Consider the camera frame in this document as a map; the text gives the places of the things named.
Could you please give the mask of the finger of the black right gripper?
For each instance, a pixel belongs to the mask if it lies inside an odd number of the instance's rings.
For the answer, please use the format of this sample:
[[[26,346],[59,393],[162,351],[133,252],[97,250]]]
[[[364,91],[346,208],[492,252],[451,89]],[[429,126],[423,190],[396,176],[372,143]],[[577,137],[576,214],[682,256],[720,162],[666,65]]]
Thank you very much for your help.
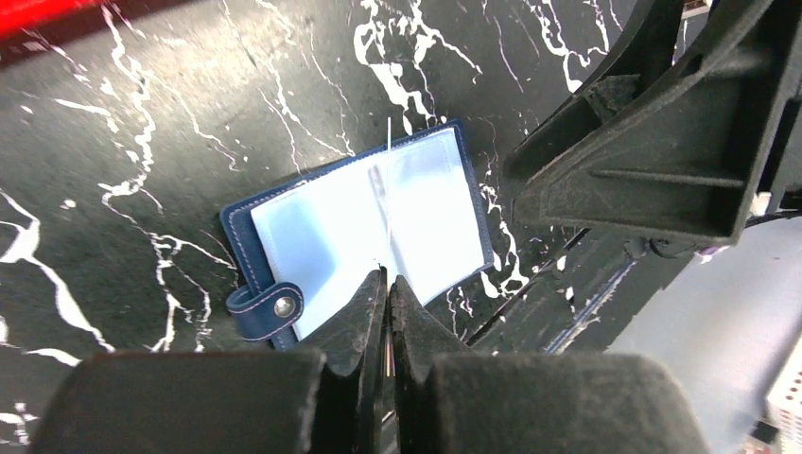
[[[636,2],[600,66],[506,158],[505,177],[526,182],[653,85],[671,67],[683,8],[676,0]]]
[[[801,5],[717,1],[703,30],[621,113],[511,180],[525,225],[731,245],[756,195],[801,203]]]

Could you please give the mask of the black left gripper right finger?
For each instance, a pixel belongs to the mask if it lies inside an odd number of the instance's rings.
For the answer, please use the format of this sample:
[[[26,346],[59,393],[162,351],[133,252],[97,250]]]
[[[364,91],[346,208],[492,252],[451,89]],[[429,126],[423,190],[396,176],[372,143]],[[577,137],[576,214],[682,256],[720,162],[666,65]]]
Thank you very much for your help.
[[[388,294],[403,453],[706,453],[658,362],[591,353],[483,355],[398,276]]]

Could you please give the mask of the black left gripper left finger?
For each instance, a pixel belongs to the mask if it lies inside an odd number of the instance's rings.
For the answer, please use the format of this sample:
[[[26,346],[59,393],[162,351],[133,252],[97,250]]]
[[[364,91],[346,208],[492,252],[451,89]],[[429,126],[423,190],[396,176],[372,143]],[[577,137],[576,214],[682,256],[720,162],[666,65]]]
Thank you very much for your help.
[[[104,354],[61,384],[33,453],[376,453],[389,295],[370,271],[295,348]]]

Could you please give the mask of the blue leather card holder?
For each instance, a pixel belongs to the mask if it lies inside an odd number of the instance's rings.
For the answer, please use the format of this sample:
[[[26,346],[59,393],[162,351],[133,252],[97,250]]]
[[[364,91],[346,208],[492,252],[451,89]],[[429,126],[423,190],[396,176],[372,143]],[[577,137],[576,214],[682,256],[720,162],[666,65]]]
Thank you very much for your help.
[[[392,141],[390,154],[385,144],[234,202],[219,219],[245,281],[227,310],[243,340],[278,350],[330,320],[370,271],[405,277],[427,304],[494,261],[457,120]]]

